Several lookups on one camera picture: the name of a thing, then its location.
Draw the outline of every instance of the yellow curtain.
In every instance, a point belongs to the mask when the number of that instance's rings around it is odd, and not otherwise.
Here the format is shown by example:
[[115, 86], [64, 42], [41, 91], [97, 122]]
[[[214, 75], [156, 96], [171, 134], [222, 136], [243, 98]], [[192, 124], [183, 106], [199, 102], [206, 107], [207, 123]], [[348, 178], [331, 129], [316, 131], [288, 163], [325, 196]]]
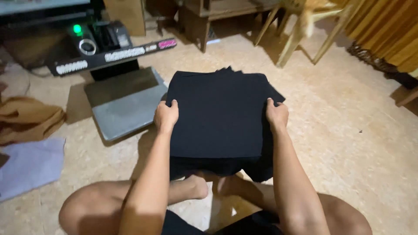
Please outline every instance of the yellow curtain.
[[365, 0], [346, 34], [400, 72], [418, 69], [418, 0]]

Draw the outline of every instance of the lavender fabric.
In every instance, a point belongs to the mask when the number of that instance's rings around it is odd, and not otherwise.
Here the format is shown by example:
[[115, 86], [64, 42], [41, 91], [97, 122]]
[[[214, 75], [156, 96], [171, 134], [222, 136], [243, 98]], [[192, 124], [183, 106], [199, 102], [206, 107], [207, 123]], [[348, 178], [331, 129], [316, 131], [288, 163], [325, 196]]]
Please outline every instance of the lavender fabric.
[[64, 162], [65, 139], [12, 144], [3, 149], [10, 156], [0, 168], [0, 201], [59, 179]]

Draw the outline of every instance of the black shorts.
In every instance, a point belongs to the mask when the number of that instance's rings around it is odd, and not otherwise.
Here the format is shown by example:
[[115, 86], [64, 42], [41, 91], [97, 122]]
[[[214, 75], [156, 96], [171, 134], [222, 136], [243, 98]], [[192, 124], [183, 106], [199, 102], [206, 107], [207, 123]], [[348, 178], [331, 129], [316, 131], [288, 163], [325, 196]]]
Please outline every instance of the black shorts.
[[247, 158], [184, 158], [170, 157], [170, 180], [188, 176], [196, 171], [208, 171], [218, 176], [231, 176], [241, 169], [254, 182], [273, 177], [271, 156]]
[[[274, 224], [279, 223], [276, 215], [259, 211], [224, 227], [214, 235], [283, 235]], [[167, 210], [161, 235], [207, 235], [188, 224], [174, 212]]]

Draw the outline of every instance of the beige floor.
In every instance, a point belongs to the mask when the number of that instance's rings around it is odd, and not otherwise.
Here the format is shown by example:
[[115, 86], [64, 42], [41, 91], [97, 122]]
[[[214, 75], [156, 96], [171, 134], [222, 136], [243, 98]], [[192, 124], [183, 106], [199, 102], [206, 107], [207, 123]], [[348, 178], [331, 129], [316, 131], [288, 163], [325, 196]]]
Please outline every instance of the beige floor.
[[[317, 25], [312, 38], [303, 43], [311, 56], [325, 39], [328, 24]], [[133, 40], [145, 43], [159, 38], [151, 31]], [[298, 50], [284, 69], [272, 62], [277, 60], [279, 45], [271, 32], [258, 47], [248, 38], [253, 36], [223, 38], [208, 45], [205, 54], [178, 40], [176, 48], [140, 57], [139, 63], [154, 66], [167, 82], [177, 70], [212, 72], [229, 65], [247, 73], [264, 73], [287, 98], [288, 129], [316, 190], [336, 195], [364, 213], [374, 234], [418, 234], [418, 117], [405, 107], [396, 107], [390, 97], [392, 93], [404, 95], [405, 89], [350, 56], [343, 47], [347, 44], [344, 37], [316, 66]], [[28, 95], [67, 108], [73, 122], [91, 115], [84, 97], [78, 95], [85, 82], [80, 75], [41, 79], [13, 67], [1, 76], [10, 86], [4, 95], [23, 94], [28, 78]], [[417, 104], [411, 105], [415, 113]], [[146, 156], [153, 134], [150, 128], [105, 145], [91, 117], [64, 124], [54, 134], [66, 138], [60, 180], [2, 202], [0, 234], [63, 234], [57, 221], [63, 201], [86, 184], [130, 178], [138, 155], [139, 162]], [[212, 195], [171, 209], [210, 231], [257, 210], [238, 198], [219, 201]]]

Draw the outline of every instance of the black base stand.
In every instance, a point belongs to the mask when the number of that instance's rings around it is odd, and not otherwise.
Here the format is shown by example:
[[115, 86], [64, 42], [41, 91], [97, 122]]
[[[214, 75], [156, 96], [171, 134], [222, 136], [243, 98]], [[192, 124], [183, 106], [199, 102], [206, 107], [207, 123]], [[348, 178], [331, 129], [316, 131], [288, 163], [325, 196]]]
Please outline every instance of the black base stand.
[[111, 77], [115, 77], [117, 75], [126, 74], [135, 70], [139, 70], [138, 61], [135, 59], [123, 62], [120, 64], [114, 64], [111, 66], [107, 66], [102, 69], [96, 69], [90, 71], [93, 79], [95, 81], [102, 81]]

